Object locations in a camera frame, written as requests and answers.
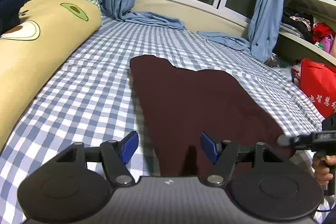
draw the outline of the blue and white gingham fabric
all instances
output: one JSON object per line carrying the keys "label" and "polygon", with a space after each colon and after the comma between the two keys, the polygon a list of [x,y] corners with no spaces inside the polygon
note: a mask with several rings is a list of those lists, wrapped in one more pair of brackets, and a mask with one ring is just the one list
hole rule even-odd
{"label": "blue and white gingham fabric", "polygon": [[[1,224],[25,219],[16,199],[19,184],[73,142],[99,146],[137,130],[139,148],[127,167],[136,180],[159,174],[129,70],[130,59],[143,54],[166,58],[181,68],[228,72],[288,135],[321,129],[323,117],[310,100],[285,76],[255,59],[187,30],[104,16],[102,27],[51,77],[13,129],[0,157]],[[293,161],[311,170],[311,156],[298,153]],[[88,168],[102,173],[100,164],[89,163]],[[325,201],[320,209],[332,204],[333,200]],[[322,222],[326,214],[315,217]]]}

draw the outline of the red tote bag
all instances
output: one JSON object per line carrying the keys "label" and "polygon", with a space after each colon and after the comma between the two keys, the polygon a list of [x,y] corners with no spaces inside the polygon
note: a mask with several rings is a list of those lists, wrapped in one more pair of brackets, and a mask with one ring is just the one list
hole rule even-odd
{"label": "red tote bag", "polygon": [[301,62],[301,90],[323,117],[336,110],[336,68],[307,58]]}

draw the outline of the pink object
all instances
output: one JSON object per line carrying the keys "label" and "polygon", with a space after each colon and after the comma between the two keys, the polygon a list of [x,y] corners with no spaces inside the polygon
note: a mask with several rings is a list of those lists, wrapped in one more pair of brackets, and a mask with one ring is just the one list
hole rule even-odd
{"label": "pink object", "polygon": [[333,45],[334,42],[334,37],[332,36],[331,33],[329,33],[328,35],[326,35],[322,40],[321,40],[321,44],[324,45],[324,51],[327,53],[330,53],[331,47]]}

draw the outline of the avocado slice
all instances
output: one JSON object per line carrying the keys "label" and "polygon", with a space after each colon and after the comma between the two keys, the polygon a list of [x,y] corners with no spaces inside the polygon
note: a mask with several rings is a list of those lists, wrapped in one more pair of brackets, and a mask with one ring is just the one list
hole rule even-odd
{"label": "avocado slice", "polygon": [[79,8],[76,4],[71,4],[71,3],[61,3],[61,5],[64,8],[67,8],[70,12],[72,12],[75,16],[85,20],[85,21],[89,21],[89,18],[87,17],[87,15],[85,14],[85,12]]}

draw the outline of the hand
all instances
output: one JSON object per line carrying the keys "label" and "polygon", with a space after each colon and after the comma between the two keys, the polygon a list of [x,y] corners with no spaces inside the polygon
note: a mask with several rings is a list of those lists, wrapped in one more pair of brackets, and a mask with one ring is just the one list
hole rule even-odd
{"label": "hand", "polygon": [[[336,165],[336,156],[326,156],[325,162],[328,165]],[[315,153],[313,157],[312,167],[315,169],[314,176],[320,185],[327,185],[329,180],[333,178],[333,174],[330,174],[330,169],[322,163],[322,159],[318,153]]]}

